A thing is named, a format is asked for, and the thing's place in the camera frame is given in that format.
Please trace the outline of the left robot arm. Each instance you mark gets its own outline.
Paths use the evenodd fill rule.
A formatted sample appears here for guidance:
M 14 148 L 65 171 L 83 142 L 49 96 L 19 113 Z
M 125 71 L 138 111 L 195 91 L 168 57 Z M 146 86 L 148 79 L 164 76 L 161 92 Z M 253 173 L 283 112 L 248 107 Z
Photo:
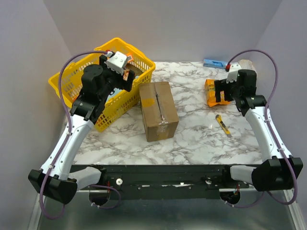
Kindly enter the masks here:
M 115 89 L 130 92 L 135 79 L 126 69 L 129 58 L 120 52 L 104 52 L 98 64 L 84 68 L 79 96 L 67 111 L 68 123 L 58 143 L 40 170 L 31 170 L 28 179 L 35 190 L 64 205 L 76 192 L 92 185 L 102 189 L 106 185 L 106 170 L 90 165 L 71 173 L 72 162 L 84 138 L 92 130 L 105 109 L 108 96 Z

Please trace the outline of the yellow utility knife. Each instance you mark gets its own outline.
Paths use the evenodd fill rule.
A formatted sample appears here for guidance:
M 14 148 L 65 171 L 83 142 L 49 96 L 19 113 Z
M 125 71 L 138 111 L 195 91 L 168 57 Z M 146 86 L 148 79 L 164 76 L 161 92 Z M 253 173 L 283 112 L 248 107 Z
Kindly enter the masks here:
M 224 131 L 224 133 L 230 137 L 231 133 L 229 131 L 229 129 L 227 128 L 227 126 L 224 124 L 222 117 L 220 115 L 216 115 L 215 116 L 216 121 L 218 122 L 218 124 L 220 125 L 221 129 Z

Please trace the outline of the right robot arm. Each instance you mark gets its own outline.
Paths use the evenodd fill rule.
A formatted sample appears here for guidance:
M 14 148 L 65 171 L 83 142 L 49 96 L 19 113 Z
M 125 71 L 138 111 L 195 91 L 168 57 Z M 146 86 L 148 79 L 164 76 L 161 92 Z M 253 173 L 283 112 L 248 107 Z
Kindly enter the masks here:
M 257 167 L 229 166 L 221 175 L 221 183 L 230 188 L 242 181 L 261 192 L 295 188 L 302 160 L 293 157 L 283 144 L 266 108 L 265 97 L 256 94 L 256 80 L 255 71 L 239 69 L 229 72 L 227 79 L 214 81 L 216 101 L 235 102 L 254 132 L 262 157 L 262 164 Z

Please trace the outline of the brown cardboard express box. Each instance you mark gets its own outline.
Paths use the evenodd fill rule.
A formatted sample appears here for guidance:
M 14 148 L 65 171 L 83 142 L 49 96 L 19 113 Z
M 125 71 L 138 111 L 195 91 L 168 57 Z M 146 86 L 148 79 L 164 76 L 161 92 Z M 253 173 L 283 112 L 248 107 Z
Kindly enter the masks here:
M 173 138 L 179 123 L 169 82 L 151 82 L 139 87 L 142 119 L 148 142 Z

